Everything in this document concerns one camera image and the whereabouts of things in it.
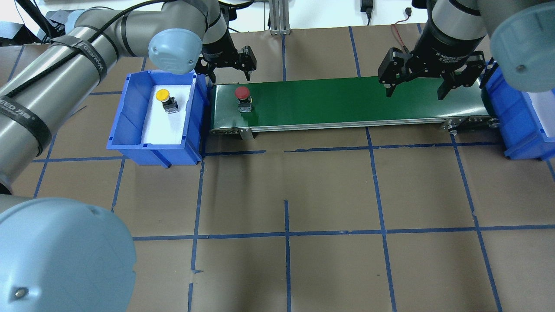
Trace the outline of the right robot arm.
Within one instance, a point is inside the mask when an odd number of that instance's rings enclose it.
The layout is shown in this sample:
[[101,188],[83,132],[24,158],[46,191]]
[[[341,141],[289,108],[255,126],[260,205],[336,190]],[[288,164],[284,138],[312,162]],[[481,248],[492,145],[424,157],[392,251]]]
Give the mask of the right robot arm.
[[441,78],[442,100],[458,87],[483,87],[497,69],[518,91],[554,88],[552,0],[413,0],[428,13],[412,51],[390,48],[378,80],[391,97],[416,78]]

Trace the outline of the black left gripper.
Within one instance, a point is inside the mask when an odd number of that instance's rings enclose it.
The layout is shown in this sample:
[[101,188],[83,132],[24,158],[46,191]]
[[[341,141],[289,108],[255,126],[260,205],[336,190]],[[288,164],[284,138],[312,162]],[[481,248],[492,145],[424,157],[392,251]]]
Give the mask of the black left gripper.
[[216,83],[216,68],[234,68],[244,73],[247,81],[257,69],[257,60],[252,48],[246,45],[238,51],[233,41],[215,41],[202,44],[202,58],[196,62],[194,71],[205,75],[211,83]]

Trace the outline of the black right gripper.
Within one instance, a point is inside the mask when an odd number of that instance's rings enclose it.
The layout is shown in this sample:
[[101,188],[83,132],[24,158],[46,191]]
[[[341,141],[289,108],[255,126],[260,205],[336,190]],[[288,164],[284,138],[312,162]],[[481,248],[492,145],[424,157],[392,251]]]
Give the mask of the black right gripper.
[[471,87],[485,69],[483,51],[451,60],[455,62],[447,63],[448,57],[435,51],[423,58],[406,47],[403,50],[390,48],[378,68],[378,80],[386,88],[386,97],[390,98],[401,83],[416,78],[442,77],[437,98],[443,100],[453,89]]

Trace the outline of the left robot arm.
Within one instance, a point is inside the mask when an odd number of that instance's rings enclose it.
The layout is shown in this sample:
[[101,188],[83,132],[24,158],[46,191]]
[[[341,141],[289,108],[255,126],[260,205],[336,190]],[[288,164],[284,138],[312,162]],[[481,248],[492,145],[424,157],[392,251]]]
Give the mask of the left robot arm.
[[1,310],[124,312],[137,261],[115,213],[68,198],[12,195],[22,171],[123,56],[147,57],[172,74],[215,81],[214,69],[256,70],[237,49],[216,0],[163,0],[157,11],[92,8],[1,88]]

